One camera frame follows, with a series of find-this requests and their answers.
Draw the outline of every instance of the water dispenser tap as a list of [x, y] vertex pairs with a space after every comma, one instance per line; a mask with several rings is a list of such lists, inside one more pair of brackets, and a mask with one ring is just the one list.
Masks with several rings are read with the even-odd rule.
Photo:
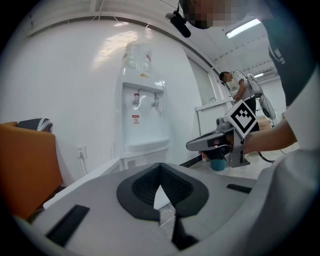
[[134, 94], [134, 100], [132, 102], [133, 105], [138, 105], [139, 104], [139, 99], [140, 99], [140, 94], [139, 93], [135, 93]]
[[152, 105], [152, 107], [158, 107], [159, 106], [159, 97], [157, 97], [156, 93], [154, 93], [154, 102], [151, 105]]

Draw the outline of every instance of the man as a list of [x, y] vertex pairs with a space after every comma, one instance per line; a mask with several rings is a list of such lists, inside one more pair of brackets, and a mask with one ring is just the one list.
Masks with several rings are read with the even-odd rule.
[[302, 149], [319, 148], [319, 69], [304, 32], [289, 11], [277, 0], [179, 1], [185, 18], [197, 28], [231, 25], [251, 15], [267, 31], [269, 53], [282, 81], [286, 105], [291, 107], [274, 128], [249, 133], [244, 153], [280, 150], [297, 139]]
[[[250, 89], [247, 78], [240, 72], [221, 72], [219, 75], [221, 82], [228, 83], [234, 88], [238, 88], [237, 93], [233, 96], [235, 101], [243, 100], [248, 107], [256, 114], [256, 98], [254, 92]], [[256, 123], [251, 132], [259, 131], [259, 124]]]

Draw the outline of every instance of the black rubber pad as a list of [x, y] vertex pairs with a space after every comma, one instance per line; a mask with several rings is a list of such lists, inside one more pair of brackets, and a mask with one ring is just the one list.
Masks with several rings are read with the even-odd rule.
[[123, 180], [116, 196], [133, 217], [159, 222], [160, 213], [154, 209], [154, 203], [160, 185], [175, 208], [177, 217], [198, 214], [209, 198], [209, 191], [201, 181], [165, 163], [155, 163]]
[[251, 192], [251, 190], [252, 190], [251, 187], [241, 186], [241, 185], [237, 185], [237, 184], [229, 184], [226, 187], [228, 189], [239, 191], [239, 192], [243, 192], [243, 193], [246, 193], [246, 194], [249, 194]]
[[59, 246], [64, 247], [90, 208], [76, 204], [66, 215], [46, 234], [46, 237]]

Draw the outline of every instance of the orange chair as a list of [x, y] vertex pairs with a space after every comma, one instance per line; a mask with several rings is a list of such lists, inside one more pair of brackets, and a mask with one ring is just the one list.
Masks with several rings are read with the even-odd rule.
[[0, 190], [13, 215], [28, 219], [63, 183], [52, 133], [0, 124]]

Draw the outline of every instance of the ceiling light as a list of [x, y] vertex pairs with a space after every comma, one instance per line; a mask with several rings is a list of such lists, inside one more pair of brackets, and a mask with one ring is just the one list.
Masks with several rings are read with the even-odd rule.
[[262, 77], [264, 75], [264, 73], [261, 73], [261, 74], [257, 74], [254, 76], [254, 78], [259, 78], [259, 77]]
[[254, 27], [255, 25], [258, 25], [260, 24], [261, 21], [257, 20], [256, 18], [254, 20], [251, 20], [249, 22], [247, 22], [246, 24], [243, 24], [241, 26], [238, 26], [237, 28], [231, 30], [230, 32], [226, 33], [226, 37], [227, 38], [233, 38], [234, 36], [240, 34], [241, 32], [247, 30], [247, 29], [250, 29], [252, 27]]
[[125, 26], [125, 25], [129, 25], [129, 22], [117, 22], [116, 24], [114, 24], [115, 27], [121, 27], [121, 26]]

